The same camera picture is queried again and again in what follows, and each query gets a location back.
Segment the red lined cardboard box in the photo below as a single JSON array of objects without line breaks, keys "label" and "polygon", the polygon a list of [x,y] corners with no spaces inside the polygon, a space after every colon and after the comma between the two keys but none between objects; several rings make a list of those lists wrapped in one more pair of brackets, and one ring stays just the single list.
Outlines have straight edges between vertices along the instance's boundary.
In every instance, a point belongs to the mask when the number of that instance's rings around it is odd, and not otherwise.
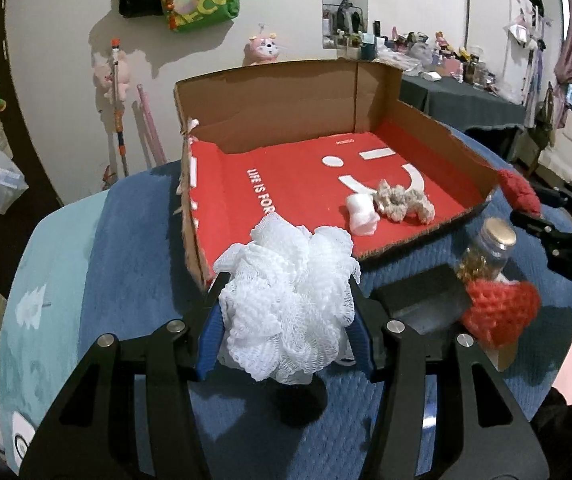
[{"label": "red lined cardboard box", "polygon": [[399,98],[402,74],[377,62],[307,60],[179,81],[181,207],[188,272],[200,287],[267,214],[346,228],[348,196],[380,182],[424,192],[435,219],[383,221],[358,236],[359,260],[439,237],[484,209],[498,183],[487,161]]}]

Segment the pink plush toy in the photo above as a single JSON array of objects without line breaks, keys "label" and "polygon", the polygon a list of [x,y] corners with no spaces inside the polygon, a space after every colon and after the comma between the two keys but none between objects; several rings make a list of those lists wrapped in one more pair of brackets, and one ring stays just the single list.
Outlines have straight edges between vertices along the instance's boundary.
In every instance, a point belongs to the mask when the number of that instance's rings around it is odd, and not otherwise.
[{"label": "pink plush toy", "polygon": [[274,63],[280,56],[280,48],[276,43],[276,35],[252,36],[245,47],[245,66]]}]

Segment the dark green covered table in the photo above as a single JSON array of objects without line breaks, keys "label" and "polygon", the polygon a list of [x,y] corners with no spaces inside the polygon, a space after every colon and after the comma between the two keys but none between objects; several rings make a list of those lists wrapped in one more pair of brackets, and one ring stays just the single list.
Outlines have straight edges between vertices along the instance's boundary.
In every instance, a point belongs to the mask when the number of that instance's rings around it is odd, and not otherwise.
[{"label": "dark green covered table", "polygon": [[453,78],[427,81],[403,75],[400,100],[461,132],[520,127],[526,117],[525,107]]}]

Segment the glass jar gold lid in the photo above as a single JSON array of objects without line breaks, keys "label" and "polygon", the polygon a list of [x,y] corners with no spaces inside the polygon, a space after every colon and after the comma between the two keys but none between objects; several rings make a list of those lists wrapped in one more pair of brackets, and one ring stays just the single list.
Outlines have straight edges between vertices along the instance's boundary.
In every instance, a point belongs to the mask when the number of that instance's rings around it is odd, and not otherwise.
[{"label": "glass jar gold lid", "polygon": [[517,235],[506,220],[487,218],[464,251],[456,268],[457,277],[463,282],[495,281],[516,244]]}]

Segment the red crochet hat doll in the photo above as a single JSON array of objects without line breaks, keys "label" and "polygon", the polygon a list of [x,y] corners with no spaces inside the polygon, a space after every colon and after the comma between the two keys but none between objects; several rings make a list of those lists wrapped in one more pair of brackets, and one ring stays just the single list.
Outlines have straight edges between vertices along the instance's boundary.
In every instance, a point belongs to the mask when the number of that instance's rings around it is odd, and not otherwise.
[{"label": "red crochet hat doll", "polygon": [[541,298],[528,282],[475,280],[465,285],[472,306],[462,322],[499,372],[515,361],[518,340],[536,318]]}]

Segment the white wardrobe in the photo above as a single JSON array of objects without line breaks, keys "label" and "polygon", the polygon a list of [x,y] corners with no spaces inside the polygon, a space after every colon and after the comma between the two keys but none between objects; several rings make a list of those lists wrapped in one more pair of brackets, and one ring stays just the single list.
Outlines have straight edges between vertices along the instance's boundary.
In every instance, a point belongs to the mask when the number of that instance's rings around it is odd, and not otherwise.
[{"label": "white wardrobe", "polygon": [[480,60],[495,76],[504,99],[525,101],[529,69],[529,38],[518,40],[510,26],[532,18],[529,0],[468,0],[466,47],[479,49]]}]

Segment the beige knit scrunchie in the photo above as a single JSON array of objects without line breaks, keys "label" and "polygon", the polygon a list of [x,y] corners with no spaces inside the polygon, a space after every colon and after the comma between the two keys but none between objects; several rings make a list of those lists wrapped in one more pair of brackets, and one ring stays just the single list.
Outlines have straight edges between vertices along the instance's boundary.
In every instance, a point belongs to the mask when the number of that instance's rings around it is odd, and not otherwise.
[{"label": "beige knit scrunchie", "polygon": [[379,214],[392,222],[401,223],[407,216],[414,216],[421,224],[429,224],[436,218],[435,206],[424,192],[391,186],[386,180],[379,181],[374,205]]}]

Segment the black fuzzy scrunchie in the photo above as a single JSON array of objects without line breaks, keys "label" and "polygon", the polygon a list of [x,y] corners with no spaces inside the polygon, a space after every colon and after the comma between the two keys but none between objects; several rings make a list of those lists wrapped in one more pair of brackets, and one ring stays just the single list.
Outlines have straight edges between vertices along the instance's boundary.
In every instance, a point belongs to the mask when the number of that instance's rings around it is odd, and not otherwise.
[{"label": "black fuzzy scrunchie", "polygon": [[272,382],[270,401],[277,420],[289,428],[303,429],[324,413],[327,406],[326,385],[316,375],[307,385]]}]

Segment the white plastic bag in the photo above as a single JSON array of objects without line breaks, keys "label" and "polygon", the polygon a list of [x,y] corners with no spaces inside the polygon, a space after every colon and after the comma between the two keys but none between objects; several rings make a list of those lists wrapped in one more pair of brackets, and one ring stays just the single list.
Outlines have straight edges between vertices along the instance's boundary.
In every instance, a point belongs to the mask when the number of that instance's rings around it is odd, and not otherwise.
[{"label": "white plastic bag", "polygon": [[4,152],[0,151],[0,214],[6,214],[9,207],[28,188],[24,174]]}]

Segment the red crochet heart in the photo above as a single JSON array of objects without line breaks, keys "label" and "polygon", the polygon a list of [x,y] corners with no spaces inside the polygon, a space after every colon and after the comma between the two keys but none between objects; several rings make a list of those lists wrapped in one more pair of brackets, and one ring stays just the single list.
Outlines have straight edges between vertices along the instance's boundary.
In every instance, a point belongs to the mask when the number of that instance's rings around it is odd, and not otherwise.
[{"label": "red crochet heart", "polygon": [[513,170],[498,171],[501,191],[510,208],[535,217],[540,217],[541,202],[530,182]]}]

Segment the blue bed blanket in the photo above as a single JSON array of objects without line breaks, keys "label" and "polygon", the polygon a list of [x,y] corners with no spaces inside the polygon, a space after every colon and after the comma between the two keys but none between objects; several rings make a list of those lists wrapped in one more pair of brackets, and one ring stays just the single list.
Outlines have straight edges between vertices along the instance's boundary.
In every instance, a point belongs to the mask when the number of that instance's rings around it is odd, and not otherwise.
[{"label": "blue bed blanket", "polygon": [[487,348],[548,378],[572,281],[525,233],[504,278],[449,257],[505,174],[460,134],[393,124],[179,162],[40,224],[0,339],[0,431],[24,479],[413,479],[436,378],[433,479],[546,479]]}]

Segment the black glitter box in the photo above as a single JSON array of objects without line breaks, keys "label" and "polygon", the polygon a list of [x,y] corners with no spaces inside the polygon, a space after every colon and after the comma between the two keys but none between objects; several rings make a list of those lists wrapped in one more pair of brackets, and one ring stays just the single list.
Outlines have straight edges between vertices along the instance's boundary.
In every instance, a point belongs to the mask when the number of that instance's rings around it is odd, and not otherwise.
[{"label": "black glitter box", "polygon": [[421,335],[447,330],[472,306],[464,283],[448,264],[376,288],[370,298],[390,318]]}]

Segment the white mesh bath pouf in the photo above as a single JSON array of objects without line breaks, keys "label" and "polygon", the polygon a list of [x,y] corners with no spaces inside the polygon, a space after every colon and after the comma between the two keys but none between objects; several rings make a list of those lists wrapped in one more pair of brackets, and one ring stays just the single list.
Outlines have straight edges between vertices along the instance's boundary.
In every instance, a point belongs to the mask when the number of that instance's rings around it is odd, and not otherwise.
[{"label": "white mesh bath pouf", "polygon": [[272,212],[250,237],[214,264],[230,277],[219,295],[220,363],[282,385],[307,385],[329,364],[353,364],[350,285],[361,269],[350,234],[336,226],[309,231]]}]

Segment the white power socket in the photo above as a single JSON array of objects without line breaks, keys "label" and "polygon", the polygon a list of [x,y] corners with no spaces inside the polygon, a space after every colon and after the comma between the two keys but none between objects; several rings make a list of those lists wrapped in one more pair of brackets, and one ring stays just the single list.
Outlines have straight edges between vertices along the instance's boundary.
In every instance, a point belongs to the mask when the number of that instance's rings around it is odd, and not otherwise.
[{"label": "white power socket", "polygon": [[19,412],[12,415],[12,450],[17,467],[20,467],[30,443],[36,434],[32,423]]}]

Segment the orange handled mop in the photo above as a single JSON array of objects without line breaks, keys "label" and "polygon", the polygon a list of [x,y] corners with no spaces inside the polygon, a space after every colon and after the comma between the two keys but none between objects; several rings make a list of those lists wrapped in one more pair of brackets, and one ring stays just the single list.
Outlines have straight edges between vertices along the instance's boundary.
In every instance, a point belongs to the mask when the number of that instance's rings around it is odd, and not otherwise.
[{"label": "orange handled mop", "polygon": [[119,52],[120,41],[118,38],[111,39],[111,78],[112,78],[112,107],[114,108],[115,132],[118,141],[118,152],[121,159],[123,174],[129,175],[128,161],[126,160],[126,142],[123,137],[122,101],[119,90]]}]

